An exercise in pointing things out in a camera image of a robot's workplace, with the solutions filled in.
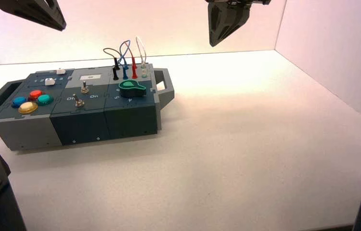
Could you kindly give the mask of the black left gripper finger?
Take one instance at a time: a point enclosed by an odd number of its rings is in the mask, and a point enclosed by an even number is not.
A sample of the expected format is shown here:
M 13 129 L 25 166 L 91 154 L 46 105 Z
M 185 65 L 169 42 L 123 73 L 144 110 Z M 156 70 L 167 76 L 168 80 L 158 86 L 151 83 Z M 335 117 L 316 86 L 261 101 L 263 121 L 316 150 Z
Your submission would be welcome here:
M 41 23 L 45 26 L 66 26 L 66 21 L 56 0 L 41 0 Z
M 0 9 L 6 13 L 43 25 L 40 20 L 40 0 L 0 0 Z M 64 26 L 48 26 L 63 31 Z

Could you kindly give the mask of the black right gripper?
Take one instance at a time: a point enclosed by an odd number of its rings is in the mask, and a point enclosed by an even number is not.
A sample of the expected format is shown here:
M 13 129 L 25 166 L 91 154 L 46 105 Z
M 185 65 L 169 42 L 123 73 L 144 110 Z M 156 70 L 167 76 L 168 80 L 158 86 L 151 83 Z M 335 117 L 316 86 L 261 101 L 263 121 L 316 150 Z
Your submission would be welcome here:
M 209 44 L 215 47 L 243 26 L 250 16 L 251 4 L 269 5 L 271 0 L 205 0 L 208 2 Z

